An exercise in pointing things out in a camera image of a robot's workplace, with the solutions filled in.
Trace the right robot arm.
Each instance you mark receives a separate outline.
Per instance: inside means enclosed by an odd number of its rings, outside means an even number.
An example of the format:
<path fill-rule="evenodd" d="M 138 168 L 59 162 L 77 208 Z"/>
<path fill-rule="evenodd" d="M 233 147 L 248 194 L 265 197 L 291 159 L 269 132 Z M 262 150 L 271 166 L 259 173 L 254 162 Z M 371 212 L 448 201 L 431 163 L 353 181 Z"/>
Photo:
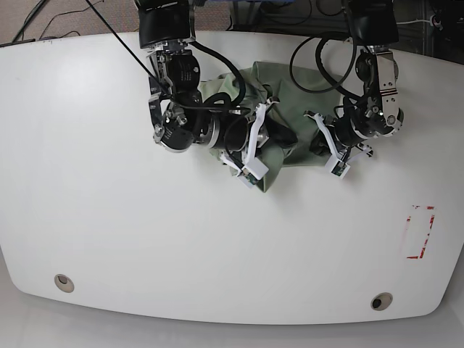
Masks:
<path fill-rule="evenodd" d="M 137 1 L 140 47 L 147 51 L 154 141 L 172 152 L 207 149 L 255 185 L 279 174 L 297 144 L 277 121 L 283 101 L 274 66 L 240 70 L 194 32 L 195 1 Z"/>

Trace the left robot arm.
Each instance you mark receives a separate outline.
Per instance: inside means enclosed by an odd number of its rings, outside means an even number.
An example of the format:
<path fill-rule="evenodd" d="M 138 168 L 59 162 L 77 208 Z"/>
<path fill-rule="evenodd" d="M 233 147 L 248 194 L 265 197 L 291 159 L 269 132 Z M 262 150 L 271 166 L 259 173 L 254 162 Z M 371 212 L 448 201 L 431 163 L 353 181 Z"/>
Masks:
<path fill-rule="evenodd" d="M 343 96 L 339 105 L 343 114 L 322 123 L 310 151 L 318 156 L 334 153 L 346 162 L 352 149 L 368 149 L 365 141 L 398 132 L 404 122 L 404 112 L 399 107 L 397 90 L 399 68 L 389 48 L 399 40 L 392 1 L 343 1 L 341 10 L 348 31 L 321 33 L 315 62 L 329 84 L 319 93 L 338 91 Z M 348 38 L 352 40 L 352 56 L 347 70 L 355 72 L 362 81 L 362 95 L 343 87 L 347 75 L 335 80 L 323 66 L 324 46 L 330 40 Z"/>

